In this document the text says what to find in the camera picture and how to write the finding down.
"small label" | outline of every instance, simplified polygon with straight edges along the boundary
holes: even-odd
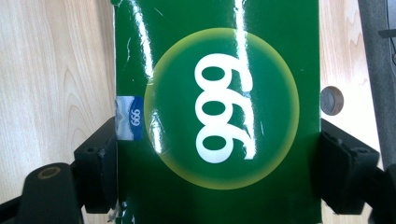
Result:
[[[143,98],[140,96],[117,96],[116,123],[118,140],[141,140],[143,132]]]

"wooden surface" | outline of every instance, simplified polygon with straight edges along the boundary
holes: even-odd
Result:
[[[378,149],[357,0],[320,0],[322,87],[343,92],[329,121]],[[3,0],[0,7],[0,203],[24,178],[73,151],[114,114],[112,7],[107,0]],[[324,223],[366,223],[337,217]],[[87,216],[106,223],[106,215]]]

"green cover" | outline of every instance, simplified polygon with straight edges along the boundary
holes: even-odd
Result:
[[[112,4],[117,223],[319,223],[318,1]]]

